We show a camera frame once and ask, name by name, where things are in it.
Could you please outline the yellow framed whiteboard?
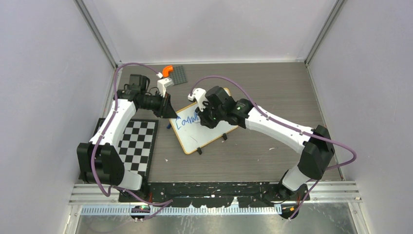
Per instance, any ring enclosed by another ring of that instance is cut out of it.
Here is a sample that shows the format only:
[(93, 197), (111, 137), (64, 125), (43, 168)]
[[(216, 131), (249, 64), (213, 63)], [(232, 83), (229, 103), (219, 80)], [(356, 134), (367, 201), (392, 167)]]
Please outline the yellow framed whiteboard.
[[(230, 91), (227, 88), (224, 89), (231, 96)], [(184, 153), (187, 155), (196, 152), (198, 147), (220, 137), (223, 133), (228, 134), (238, 127), (230, 125), (225, 121), (219, 122), (213, 129), (202, 126), (200, 118), (195, 113), (197, 107), (197, 103), (192, 102), (189, 106), (176, 112), (177, 118), (169, 119), (169, 124), (174, 130)]]

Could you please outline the metal wire whiteboard stand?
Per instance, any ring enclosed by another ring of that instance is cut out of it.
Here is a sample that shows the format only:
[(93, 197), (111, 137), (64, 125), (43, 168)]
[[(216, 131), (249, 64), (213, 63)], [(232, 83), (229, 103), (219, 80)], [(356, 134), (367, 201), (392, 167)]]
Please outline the metal wire whiteboard stand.
[(227, 133), (223, 133), (220, 137), (218, 137), (218, 138), (216, 138), (216, 139), (214, 139), (214, 140), (206, 143), (205, 145), (203, 145), (203, 146), (201, 146), (201, 147), (198, 147), (198, 148), (196, 149), (196, 152), (197, 152), (199, 155), (201, 155), (201, 154), (203, 153), (203, 148), (204, 148), (205, 146), (207, 146), (207, 145), (209, 145), (209, 144), (217, 141), (219, 138), (220, 138), (221, 140), (223, 140), (224, 142), (227, 141), (227, 139), (228, 139)]

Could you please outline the black white checkerboard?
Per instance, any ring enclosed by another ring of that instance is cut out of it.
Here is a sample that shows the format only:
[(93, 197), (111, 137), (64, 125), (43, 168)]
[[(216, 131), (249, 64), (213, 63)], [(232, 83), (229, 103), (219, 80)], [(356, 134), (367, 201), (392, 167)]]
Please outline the black white checkerboard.
[(158, 120), (132, 119), (114, 146), (101, 141), (94, 156), (100, 182), (118, 186), (123, 175), (131, 172), (147, 183), (157, 130)]

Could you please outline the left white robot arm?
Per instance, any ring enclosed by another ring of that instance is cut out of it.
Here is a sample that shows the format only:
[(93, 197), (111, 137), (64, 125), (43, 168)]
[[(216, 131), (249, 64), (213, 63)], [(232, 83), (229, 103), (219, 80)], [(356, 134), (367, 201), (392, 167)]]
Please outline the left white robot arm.
[(137, 78), (137, 84), (126, 84), (116, 91), (110, 112), (100, 129), (89, 142), (80, 143), (76, 153), (81, 180), (131, 190), (131, 196), (143, 202), (149, 197), (149, 188), (142, 184), (141, 175), (126, 169), (118, 153), (118, 144), (137, 110), (150, 110), (158, 118), (176, 118), (177, 114), (167, 93), (167, 87), (174, 84), (172, 79), (159, 79), (155, 94), (150, 94), (150, 79), (143, 75)]

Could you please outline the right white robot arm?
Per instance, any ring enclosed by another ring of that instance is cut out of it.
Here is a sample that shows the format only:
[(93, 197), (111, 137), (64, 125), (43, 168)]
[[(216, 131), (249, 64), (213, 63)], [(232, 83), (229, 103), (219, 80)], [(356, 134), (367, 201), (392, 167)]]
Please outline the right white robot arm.
[(320, 139), (330, 139), (325, 127), (318, 125), (313, 129), (294, 124), (261, 109), (246, 98), (235, 101), (220, 86), (208, 91), (193, 89), (188, 100), (197, 103), (196, 114), (205, 127), (213, 129), (225, 121), (272, 137), (300, 155), (299, 162), (283, 175), (278, 186), (278, 194), (284, 200), (291, 200), (307, 181), (320, 180), (335, 154), (332, 143)]

